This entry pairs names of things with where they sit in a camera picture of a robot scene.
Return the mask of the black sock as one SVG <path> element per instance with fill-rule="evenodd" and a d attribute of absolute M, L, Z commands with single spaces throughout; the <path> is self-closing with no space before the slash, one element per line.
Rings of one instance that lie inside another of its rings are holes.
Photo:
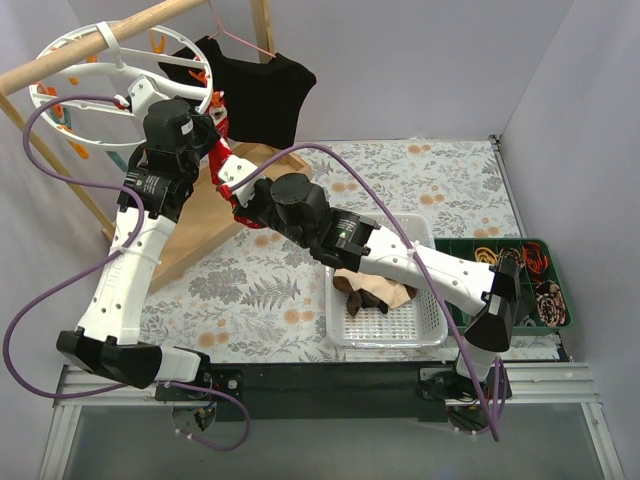
<path fill-rule="evenodd" d="M 359 291 L 359 295 L 362 309 L 375 308 L 384 315 L 388 313 L 389 306 L 382 299 L 363 289 Z"/>

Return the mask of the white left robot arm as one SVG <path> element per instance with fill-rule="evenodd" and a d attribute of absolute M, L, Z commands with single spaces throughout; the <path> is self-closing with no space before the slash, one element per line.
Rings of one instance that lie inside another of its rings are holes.
<path fill-rule="evenodd" d="M 193 400 L 213 386 L 198 354 L 140 341 L 140 318 L 160 255 L 184 204 L 193 194 L 200 161 L 217 143 L 210 117 L 180 98 L 150 106 L 144 143 L 134 150 L 119 195 L 110 247 L 115 259 L 103 269 L 86 312 L 56 348 L 76 366 L 137 388 L 177 381 Z"/>

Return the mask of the white round clip hanger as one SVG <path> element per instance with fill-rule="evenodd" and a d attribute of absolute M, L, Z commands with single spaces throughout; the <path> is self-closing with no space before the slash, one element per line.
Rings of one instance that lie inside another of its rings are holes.
<path fill-rule="evenodd" d="M 209 62 L 186 36 L 157 27 L 37 81 L 28 87 L 33 105 L 56 96 L 125 96 L 139 75 L 147 75 L 169 99 L 180 97 L 206 112 L 214 92 Z M 74 145 L 124 154 L 141 142 L 142 118 L 110 103 L 71 99 L 53 106 L 45 121 Z"/>

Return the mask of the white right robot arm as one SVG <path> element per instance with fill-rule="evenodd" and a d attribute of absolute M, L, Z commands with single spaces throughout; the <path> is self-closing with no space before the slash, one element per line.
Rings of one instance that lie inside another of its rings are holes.
<path fill-rule="evenodd" d="M 332 207 L 319 185 L 302 174 L 271 180 L 262 174 L 225 183 L 234 212 L 286 237 L 321 264 L 429 290 L 471 316 L 459 341 L 454 389 L 475 397 L 489 384 L 495 358 L 511 346 L 521 300 L 520 269 L 510 258 L 492 264 L 439 252 L 408 237 L 399 221 L 390 227 Z"/>

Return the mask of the cream brown striped sock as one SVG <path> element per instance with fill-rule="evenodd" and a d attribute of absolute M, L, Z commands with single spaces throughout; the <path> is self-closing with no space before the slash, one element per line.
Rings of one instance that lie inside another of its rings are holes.
<path fill-rule="evenodd" d="M 396 309 L 413 300 L 418 293 L 414 287 L 382 276 L 363 274 L 362 289 L 382 299 L 390 309 Z"/>
<path fill-rule="evenodd" d="M 362 292 L 364 279 L 363 274 L 347 269 L 338 269 L 333 274 L 332 285 L 335 290 L 347 295 L 346 309 L 351 317 L 368 307 L 367 297 Z"/>

